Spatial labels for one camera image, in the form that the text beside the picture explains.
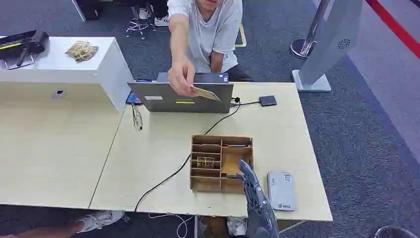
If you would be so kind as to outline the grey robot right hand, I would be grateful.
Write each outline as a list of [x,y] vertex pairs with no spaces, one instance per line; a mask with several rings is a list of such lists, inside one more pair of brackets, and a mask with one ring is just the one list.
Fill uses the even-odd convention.
[[253,169],[244,160],[239,160],[239,170],[236,175],[242,181],[247,200],[248,238],[279,238],[278,224],[274,210],[265,196],[259,180]]

